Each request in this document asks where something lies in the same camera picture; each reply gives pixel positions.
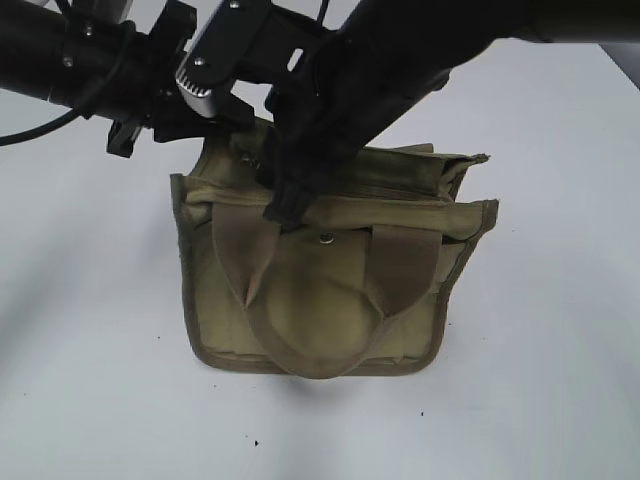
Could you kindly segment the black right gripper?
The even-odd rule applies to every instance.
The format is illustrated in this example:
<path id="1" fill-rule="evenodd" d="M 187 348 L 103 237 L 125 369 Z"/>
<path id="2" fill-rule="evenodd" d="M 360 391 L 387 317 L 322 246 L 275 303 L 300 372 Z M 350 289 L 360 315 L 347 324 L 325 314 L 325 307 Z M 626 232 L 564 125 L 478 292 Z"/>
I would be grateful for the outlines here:
<path id="1" fill-rule="evenodd" d="M 313 193 L 427 94 L 451 66 L 429 33 L 391 19 L 349 19 L 296 66 L 303 92 L 273 87 L 265 105 L 275 131 L 264 147 L 264 184 L 275 188 L 263 217 L 295 230 Z"/>

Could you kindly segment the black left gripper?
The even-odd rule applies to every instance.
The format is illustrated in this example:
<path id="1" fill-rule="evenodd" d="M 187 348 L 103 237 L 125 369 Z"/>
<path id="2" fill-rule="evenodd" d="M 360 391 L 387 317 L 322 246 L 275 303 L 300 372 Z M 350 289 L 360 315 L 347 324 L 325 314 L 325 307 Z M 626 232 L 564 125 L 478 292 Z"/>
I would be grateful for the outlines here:
<path id="1" fill-rule="evenodd" d="M 216 122 L 251 127 L 253 108 L 232 93 L 238 81 L 311 98 L 307 64 L 328 34 L 320 22 L 270 1 L 222 2 L 191 50 L 176 48 L 175 98 L 151 113 L 156 140 L 201 136 Z"/>

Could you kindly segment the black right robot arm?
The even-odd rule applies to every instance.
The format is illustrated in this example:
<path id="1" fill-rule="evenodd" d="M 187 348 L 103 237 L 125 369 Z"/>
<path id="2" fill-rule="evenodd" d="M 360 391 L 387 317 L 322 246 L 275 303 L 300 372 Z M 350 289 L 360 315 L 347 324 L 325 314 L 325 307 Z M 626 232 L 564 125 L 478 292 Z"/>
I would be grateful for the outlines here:
<path id="1" fill-rule="evenodd" d="M 362 1 L 270 98 L 269 220 L 298 225 L 333 173 L 494 41 L 635 43 L 635 1 Z"/>

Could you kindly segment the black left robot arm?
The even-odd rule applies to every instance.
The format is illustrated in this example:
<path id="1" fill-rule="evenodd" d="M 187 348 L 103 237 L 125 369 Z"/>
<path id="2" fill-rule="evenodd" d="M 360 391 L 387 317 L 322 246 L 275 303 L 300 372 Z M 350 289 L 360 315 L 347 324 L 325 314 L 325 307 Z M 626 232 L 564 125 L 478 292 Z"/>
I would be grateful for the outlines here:
<path id="1" fill-rule="evenodd" d="M 5 1 L 1 5 L 1 86 L 65 107 L 65 113 L 3 145 L 30 141 L 70 122 L 109 119 L 106 149 L 131 156 L 143 129 L 159 143 L 215 129 L 249 130 L 253 108 L 237 81 L 287 93 L 311 91 L 295 51 L 309 55 L 327 37 L 322 24 L 269 1 L 225 1 L 197 27 L 194 7 L 165 3 L 148 33 L 127 17 L 126 1 Z"/>

